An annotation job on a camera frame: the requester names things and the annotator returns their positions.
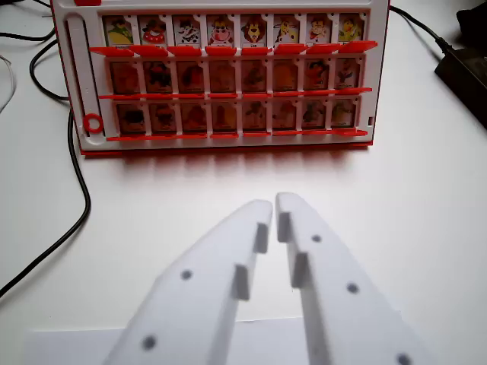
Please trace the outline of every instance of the screw hole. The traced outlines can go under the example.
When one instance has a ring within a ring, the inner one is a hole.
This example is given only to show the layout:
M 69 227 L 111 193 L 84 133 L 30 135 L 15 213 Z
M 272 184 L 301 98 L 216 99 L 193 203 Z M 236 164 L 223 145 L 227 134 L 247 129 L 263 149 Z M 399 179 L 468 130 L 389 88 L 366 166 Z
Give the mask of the screw hole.
M 156 341 L 153 335 L 149 335 L 142 340 L 142 348 L 146 351 L 152 350 L 155 347 Z
M 355 283 L 350 283 L 347 285 L 347 290 L 352 294 L 357 294 L 358 293 L 358 286 Z
M 406 354 L 399 354 L 398 357 L 397 357 L 397 362 L 400 365 L 411 365 L 412 364 L 411 359 Z
M 191 277 L 193 276 L 193 273 L 191 272 L 191 270 L 185 270 L 183 272 L 181 272 L 181 278 L 183 280 L 188 280 L 190 279 Z

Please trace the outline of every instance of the cartoon face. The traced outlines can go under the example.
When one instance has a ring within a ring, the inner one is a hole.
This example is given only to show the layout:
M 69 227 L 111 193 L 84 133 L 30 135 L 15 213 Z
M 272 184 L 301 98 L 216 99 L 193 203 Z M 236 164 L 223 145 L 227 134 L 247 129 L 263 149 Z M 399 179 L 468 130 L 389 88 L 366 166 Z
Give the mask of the cartoon face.
M 311 21 L 311 33 L 313 34 L 325 34 L 325 20 L 324 19 L 313 19 Z
M 274 16 L 275 44 L 297 43 L 299 41 L 299 22 L 291 16 Z
M 181 114 L 185 132 L 206 131 L 206 111 L 199 104 L 181 104 Z
M 208 44 L 210 46 L 233 46 L 233 24 L 221 15 L 209 15 Z
M 140 16 L 142 41 L 150 44 L 166 43 L 166 24 L 158 16 Z
M 116 106 L 119 117 L 121 133 L 144 133 L 144 113 L 132 104 L 119 104 Z
M 260 15 L 251 15 L 242 27 L 242 33 L 243 38 L 247 42 L 258 43 L 266 35 L 266 22 L 263 21 Z
M 355 26 L 353 19 L 349 18 L 343 22 L 343 30 L 349 32 Z
M 176 46 L 200 47 L 199 23 L 192 15 L 174 15 L 173 28 Z
M 123 16 L 103 17 L 103 22 L 108 46 L 134 43 L 132 25 Z
M 170 69 L 163 62 L 144 62 L 145 86 L 148 93 L 170 93 Z
M 110 69 L 115 94 L 137 94 L 139 92 L 137 69 L 131 63 L 112 62 Z

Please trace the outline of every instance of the red plastic ledge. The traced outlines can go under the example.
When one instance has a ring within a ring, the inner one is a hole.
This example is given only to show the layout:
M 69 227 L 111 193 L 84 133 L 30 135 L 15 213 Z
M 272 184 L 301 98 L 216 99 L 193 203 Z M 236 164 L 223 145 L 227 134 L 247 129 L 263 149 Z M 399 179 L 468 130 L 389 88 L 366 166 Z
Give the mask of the red plastic ledge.
M 260 47 L 260 48 L 242 48 L 242 56 L 265 56 L 270 53 L 272 48 Z
M 211 139 L 229 139 L 229 138 L 238 138 L 238 133 L 220 133 L 216 132 L 210 135 Z
M 200 56 L 201 49 L 193 46 L 168 46 L 167 51 L 175 56 Z
M 134 45 L 130 46 L 129 49 L 145 57 L 165 57 L 169 54 L 166 49 L 151 45 Z
M 237 53 L 237 49 L 228 46 L 206 46 L 206 53 L 210 56 L 233 56 Z
M 342 48 L 340 43 L 328 43 L 328 44 L 313 44 L 306 50 L 307 55 L 316 55 L 324 53 L 332 53 Z
M 208 94 L 209 97 L 211 97 L 212 99 L 218 99 L 218 98 L 221 98 L 221 99 L 232 99 L 232 98 L 236 98 L 238 97 L 238 94 L 237 93 L 209 93 Z
M 375 40 L 353 40 L 340 47 L 339 53 L 362 53 L 379 45 Z
M 302 43 L 296 44 L 279 44 L 277 48 L 274 49 L 275 55 L 298 55 L 303 52 L 307 46 Z
M 300 135 L 302 131 L 272 131 L 272 135 Z
M 90 51 L 105 57 L 133 57 L 134 52 L 130 49 L 116 47 L 90 47 Z

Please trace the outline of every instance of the lion character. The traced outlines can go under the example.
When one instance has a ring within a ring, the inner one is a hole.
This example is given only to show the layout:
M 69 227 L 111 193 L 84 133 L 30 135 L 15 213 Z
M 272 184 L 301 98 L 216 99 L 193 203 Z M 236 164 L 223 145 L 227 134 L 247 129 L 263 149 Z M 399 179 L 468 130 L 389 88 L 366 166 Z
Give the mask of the lion character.
M 266 35 L 266 23 L 258 15 L 252 16 L 242 27 L 243 37 L 251 43 L 258 43 Z

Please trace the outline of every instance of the black power adapter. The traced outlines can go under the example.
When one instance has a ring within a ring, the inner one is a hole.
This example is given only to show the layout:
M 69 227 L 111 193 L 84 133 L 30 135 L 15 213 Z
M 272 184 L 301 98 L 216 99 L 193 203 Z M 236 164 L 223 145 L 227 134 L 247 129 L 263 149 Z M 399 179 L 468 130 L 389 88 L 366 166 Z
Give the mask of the black power adapter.
M 487 128 L 487 57 L 472 48 L 443 52 L 434 72 Z

